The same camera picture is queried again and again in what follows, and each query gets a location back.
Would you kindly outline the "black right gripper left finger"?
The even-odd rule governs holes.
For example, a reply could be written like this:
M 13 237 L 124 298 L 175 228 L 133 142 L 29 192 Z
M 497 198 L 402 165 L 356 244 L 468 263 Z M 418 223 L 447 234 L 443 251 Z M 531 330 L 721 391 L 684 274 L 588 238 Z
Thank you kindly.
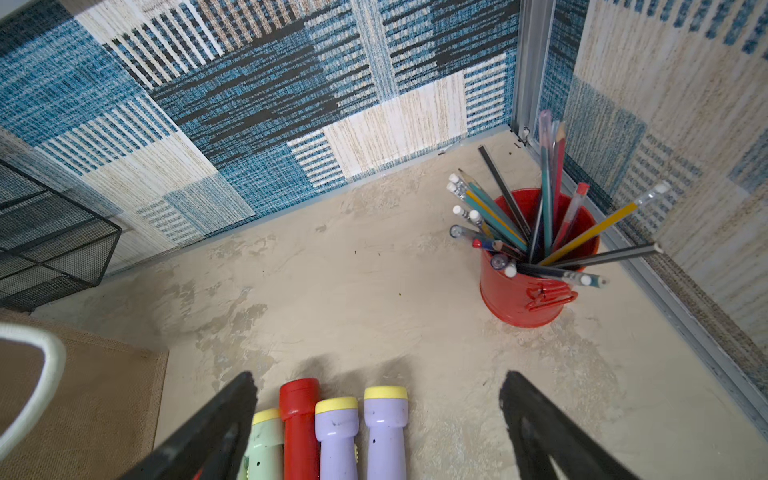
M 258 389 L 243 371 L 124 479 L 235 479 L 247 447 Z

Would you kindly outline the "purple flashlight row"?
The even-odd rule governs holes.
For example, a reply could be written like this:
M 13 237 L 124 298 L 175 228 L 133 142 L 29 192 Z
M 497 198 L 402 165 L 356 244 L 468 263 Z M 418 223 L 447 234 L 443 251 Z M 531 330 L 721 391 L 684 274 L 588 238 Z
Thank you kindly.
M 408 424 L 408 394 L 401 386 L 374 386 L 364 392 L 364 421 L 368 428 L 367 478 L 407 478 L 404 429 Z
M 358 478 L 355 444 L 358 432 L 359 411 L 355 397 L 331 398 L 315 405 L 321 480 Z

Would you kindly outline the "burlap tote bag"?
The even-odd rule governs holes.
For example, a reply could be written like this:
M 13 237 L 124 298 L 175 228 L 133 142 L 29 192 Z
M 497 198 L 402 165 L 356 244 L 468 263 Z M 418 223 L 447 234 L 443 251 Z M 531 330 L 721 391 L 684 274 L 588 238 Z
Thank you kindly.
M 153 450 L 167 353 L 9 310 L 1 320 L 49 331 L 66 349 L 58 389 L 2 460 L 2 478 L 116 479 Z

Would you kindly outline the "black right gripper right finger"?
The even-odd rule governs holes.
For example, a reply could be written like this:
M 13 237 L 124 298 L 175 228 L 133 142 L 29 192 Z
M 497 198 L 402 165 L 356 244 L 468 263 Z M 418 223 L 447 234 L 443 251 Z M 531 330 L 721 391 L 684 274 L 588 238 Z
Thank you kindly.
M 522 479 L 635 479 L 523 374 L 509 371 L 499 406 Z

